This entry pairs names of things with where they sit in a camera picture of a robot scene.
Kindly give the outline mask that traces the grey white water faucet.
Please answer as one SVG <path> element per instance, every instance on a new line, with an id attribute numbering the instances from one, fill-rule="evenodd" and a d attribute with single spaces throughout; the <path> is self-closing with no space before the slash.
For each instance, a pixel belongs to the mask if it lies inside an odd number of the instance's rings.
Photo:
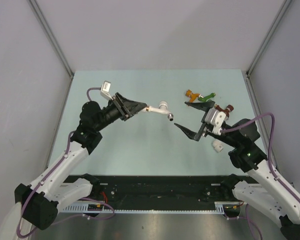
<path id="1" fill-rule="evenodd" d="M 169 121 L 174 120 L 174 115 L 172 112 L 168 109 L 168 103 L 164 100 L 159 102 L 158 107 L 153 107 L 151 105 L 146 106 L 142 111 L 142 113 L 156 113 L 167 116 L 167 119 Z"/>

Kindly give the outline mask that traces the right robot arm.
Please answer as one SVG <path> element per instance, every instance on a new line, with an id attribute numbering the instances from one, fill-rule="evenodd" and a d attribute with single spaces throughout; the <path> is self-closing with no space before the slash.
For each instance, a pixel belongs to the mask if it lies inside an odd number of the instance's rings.
<path id="1" fill-rule="evenodd" d="M 230 126 L 225 120 L 226 113 L 215 109 L 213 101 L 185 104 L 204 112 L 201 126 L 197 132 L 180 124 L 177 127 L 193 141 L 211 136 L 231 146 L 233 149 L 228 155 L 233 166 L 262 187 L 262 190 L 254 189 L 231 174 L 221 183 L 221 196 L 227 201 L 236 198 L 245 202 L 272 220 L 287 240 L 300 240 L 300 193 L 275 168 L 271 154 L 264 153 L 255 143 L 260 138 L 256 121 L 265 114 L 243 118 Z"/>

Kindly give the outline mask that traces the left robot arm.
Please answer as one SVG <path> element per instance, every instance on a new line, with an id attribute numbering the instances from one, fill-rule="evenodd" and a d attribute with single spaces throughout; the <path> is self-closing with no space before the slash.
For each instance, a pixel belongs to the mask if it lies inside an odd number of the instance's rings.
<path id="1" fill-rule="evenodd" d="M 105 107 L 96 101 L 86 102 L 79 115 L 77 128 L 67 137 L 67 145 L 60 157 L 30 184 L 19 184 L 14 190 L 16 203 L 21 204 L 21 218 L 36 229 L 45 230 L 57 218 L 60 210 L 77 200 L 95 200 L 100 196 L 100 182 L 84 174 L 63 192 L 60 186 L 73 169 L 86 159 L 102 140 L 101 130 L 120 119 L 127 121 L 149 106 L 115 93 Z"/>

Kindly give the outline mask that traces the white elbow pipe fitting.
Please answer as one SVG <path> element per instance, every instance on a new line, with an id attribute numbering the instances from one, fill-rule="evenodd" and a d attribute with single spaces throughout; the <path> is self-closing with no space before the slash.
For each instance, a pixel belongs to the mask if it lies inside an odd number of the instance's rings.
<path id="1" fill-rule="evenodd" d="M 218 139 L 213 141 L 212 146 L 217 153 L 220 153 L 224 149 L 223 143 Z"/>

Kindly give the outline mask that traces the yellow water faucet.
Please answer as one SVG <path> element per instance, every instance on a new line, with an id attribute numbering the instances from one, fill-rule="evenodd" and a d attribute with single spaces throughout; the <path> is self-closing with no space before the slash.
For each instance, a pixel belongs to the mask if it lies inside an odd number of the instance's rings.
<path id="1" fill-rule="evenodd" d="M 202 95 L 200 93 L 193 93 L 190 89 L 185 92 L 185 96 L 189 98 L 189 102 L 193 103 L 195 100 L 200 98 Z"/>

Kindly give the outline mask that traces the green water faucet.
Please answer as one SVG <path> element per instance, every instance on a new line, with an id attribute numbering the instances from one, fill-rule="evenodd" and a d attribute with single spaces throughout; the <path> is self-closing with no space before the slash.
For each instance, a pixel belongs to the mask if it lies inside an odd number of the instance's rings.
<path id="1" fill-rule="evenodd" d="M 197 99 L 198 99 L 198 101 L 205 103 L 205 102 L 211 101 L 212 98 L 214 98 L 215 96 L 216 96 L 216 93 L 212 92 L 205 96 L 199 95 Z"/>

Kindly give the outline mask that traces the brown water faucet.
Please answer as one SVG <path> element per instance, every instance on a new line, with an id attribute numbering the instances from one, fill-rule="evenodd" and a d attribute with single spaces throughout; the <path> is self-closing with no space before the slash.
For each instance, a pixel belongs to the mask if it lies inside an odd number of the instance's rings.
<path id="1" fill-rule="evenodd" d="M 215 104 L 214 108 L 220 112 L 224 112 L 227 118 L 229 118 L 230 113 L 234 110 L 234 107 L 230 104 L 227 105 L 225 108 L 221 108 L 218 104 Z"/>

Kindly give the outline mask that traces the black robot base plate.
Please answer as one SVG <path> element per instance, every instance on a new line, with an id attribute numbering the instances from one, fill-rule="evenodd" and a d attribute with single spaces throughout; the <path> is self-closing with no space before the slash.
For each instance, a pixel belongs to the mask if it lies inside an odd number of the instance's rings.
<path id="1" fill-rule="evenodd" d="M 221 185 L 225 176 L 106 176 L 88 195 L 114 209 L 202 210 L 214 202 L 241 202 Z"/>

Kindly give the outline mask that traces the aluminium frame post left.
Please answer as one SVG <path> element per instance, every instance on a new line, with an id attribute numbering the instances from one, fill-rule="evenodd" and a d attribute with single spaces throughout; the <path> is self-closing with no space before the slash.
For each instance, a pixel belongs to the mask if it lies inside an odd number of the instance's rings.
<path id="1" fill-rule="evenodd" d="M 40 27 L 42 28 L 47 40 L 49 41 L 53 51 L 55 52 L 57 58 L 59 59 L 61 65 L 63 66 L 64 70 L 66 71 L 67 75 L 72 80 L 74 77 L 74 71 L 72 70 L 64 51 L 62 50 L 55 34 L 52 31 L 50 24 L 45 17 L 44 12 L 42 11 L 39 3 L 37 0 L 27 0 L 26 1 L 32 10 L 35 18 L 37 19 Z"/>

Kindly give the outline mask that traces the aluminium frame post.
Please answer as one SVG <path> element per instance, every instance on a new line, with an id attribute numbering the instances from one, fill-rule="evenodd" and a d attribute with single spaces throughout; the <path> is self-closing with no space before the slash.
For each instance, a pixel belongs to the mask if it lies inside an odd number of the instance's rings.
<path id="1" fill-rule="evenodd" d="M 249 67 L 247 68 L 245 74 L 249 78 L 253 73 L 255 67 L 257 66 L 258 62 L 262 58 L 263 54 L 265 53 L 268 45 L 270 44 L 272 38 L 274 37 L 276 31 L 278 30 L 282 20 L 284 19 L 286 13 L 289 11 L 289 8 L 294 3 L 294 0 L 284 0 L 282 5 L 279 8 L 278 13 L 275 15 L 274 20 L 272 21 L 265 37 L 263 38 L 261 45 L 259 46 L 256 54 L 254 55 Z"/>
<path id="2" fill-rule="evenodd" d="M 64 51 L 62 50 L 55 34 L 52 31 L 50 24 L 45 17 L 44 12 L 42 11 L 39 3 L 37 0 L 27 0 L 26 1 L 32 10 L 35 18 L 37 19 L 40 27 L 42 28 L 47 40 L 49 41 L 53 51 L 55 52 L 57 58 L 59 59 L 61 65 L 63 66 L 64 70 L 66 71 L 67 75 L 72 80 L 74 77 L 74 71 L 72 70 Z"/>

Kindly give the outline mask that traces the aluminium frame post right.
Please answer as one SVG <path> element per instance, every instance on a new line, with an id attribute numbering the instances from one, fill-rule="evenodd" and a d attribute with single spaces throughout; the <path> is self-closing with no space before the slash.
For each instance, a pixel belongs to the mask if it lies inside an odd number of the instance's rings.
<path id="1" fill-rule="evenodd" d="M 257 66 L 258 62 L 262 58 L 263 54 L 265 53 L 268 45 L 270 44 L 272 38 L 274 37 L 276 31 L 278 30 L 282 20 L 284 19 L 286 13 L 289 11 L 289 8 L 294 3 L 294 0 L 284 0 L 282 5 L 279 8 L 278 13 L 275 15 L 274 20 L 272 21 L 265 37 L 263 38 L 261 45 L 259 46 L 256 54 L 254 55 L 249 67 L 247 68 L 245 74 L 249 78 L 253 73 L 255 67 Z"/>

